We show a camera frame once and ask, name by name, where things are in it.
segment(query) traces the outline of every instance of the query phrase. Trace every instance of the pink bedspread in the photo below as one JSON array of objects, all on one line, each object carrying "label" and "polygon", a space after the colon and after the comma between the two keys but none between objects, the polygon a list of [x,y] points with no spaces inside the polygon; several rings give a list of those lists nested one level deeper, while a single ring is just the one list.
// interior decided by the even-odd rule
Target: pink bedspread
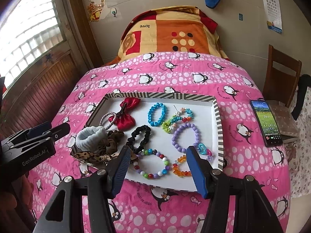
[{"label": "pink bedspread", "polygon": [[[70,147],[91,112],[106,93],[181,92],[214,95],[220,108],[224,154],[229,176],[255,176],[285,231],[289,217],[290,179],[285,150],[266,148],[250,99],[262,97],[247,72],[212,55],[186,52],[145,54],[109,67],[86,73],[64,102],[52,124],[68,122],[70,135],[56,142],[56,154],[30,172],[34,210],[40,216],[59,178],[80,178],[94,171],[74,160]],[[118,232],[194,233],[200,232],[209,201],[197,193],[150,188],[124,181],[121,192],[110,201]],[[85,232],[91,232],[87,197],[83,198]],[[227,232],[232,232],[234,197],[231,197]]]}]

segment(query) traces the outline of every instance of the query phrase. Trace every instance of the metal screw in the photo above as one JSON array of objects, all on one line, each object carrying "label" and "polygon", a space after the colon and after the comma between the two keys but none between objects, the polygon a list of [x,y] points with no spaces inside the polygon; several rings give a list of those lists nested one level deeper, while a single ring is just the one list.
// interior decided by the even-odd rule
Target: metal screw
[{"label": "metal screw", "polygon": [[65,182],[70,182],[70,181],[72,181],[72,179],[73,178],[71,176],[67,176],[67,177],[64,178],[64,181]]},{"label": "metal screw", "polygon": [[246,175],[246,180],[248,180],[248,181],[253,181],[253,180],[254,180],[254,177],[251,176],[251,175]]},{"label": "metal screw", "polygon": [[106,170],[105,169],[99,169],[98,171],[97,171],[97,174],[98,175],[104,175],[106,173]]},{"label": "metal screw", "polygon": [[219,169],[213,169],[212,170],[212,174],[214,175],[220,175],[221,174],[221,171]]}]

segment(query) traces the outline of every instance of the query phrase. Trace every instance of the blue beaded bracelet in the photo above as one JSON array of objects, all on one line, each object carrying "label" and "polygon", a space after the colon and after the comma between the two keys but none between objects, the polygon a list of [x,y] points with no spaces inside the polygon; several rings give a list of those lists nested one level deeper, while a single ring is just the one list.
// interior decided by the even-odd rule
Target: blue beaded bracelet
[{"label": "blue beaded bracelet", "polygon": [[[158,119],[157,122],[152,122],[151,121],[151,118],[152,118],[152,113],[155,109],[158,109],[162,107],[162,115],[161,117]],[[151,109],[148,111],[148,123],[151,125],[151,126],[160,126],[163,122],[164,122],[164,119],[165,119],[165,112],[166,112],[166,106],[163,104],[163,103],[156,103],[154,106],[151,107]]]}]

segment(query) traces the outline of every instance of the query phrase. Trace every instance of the floor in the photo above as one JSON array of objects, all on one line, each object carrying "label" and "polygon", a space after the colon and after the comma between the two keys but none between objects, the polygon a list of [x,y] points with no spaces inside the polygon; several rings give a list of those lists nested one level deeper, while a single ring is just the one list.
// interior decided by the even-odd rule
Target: floor
[{"label": "floor", "polygon": [[299,233],[311,215],[311,194],[290,201],[290,218],[286,233]]}]

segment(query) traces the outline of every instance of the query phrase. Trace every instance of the orange beaded bracelet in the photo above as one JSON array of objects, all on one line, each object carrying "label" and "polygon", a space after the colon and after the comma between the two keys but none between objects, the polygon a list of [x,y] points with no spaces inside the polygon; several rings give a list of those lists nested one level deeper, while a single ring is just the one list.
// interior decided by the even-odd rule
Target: orange beaded bracelet
[{"label": "orange beaded bracelet", "polygon": [[173,174],[176,174],[178,177],[184,177],[184,176],[191,176],[190,171],[180,171],[178,169],[178,165],[186,161],[186,155],[181,156],[177,160],[175,160],[175,163],[173,164]]}]

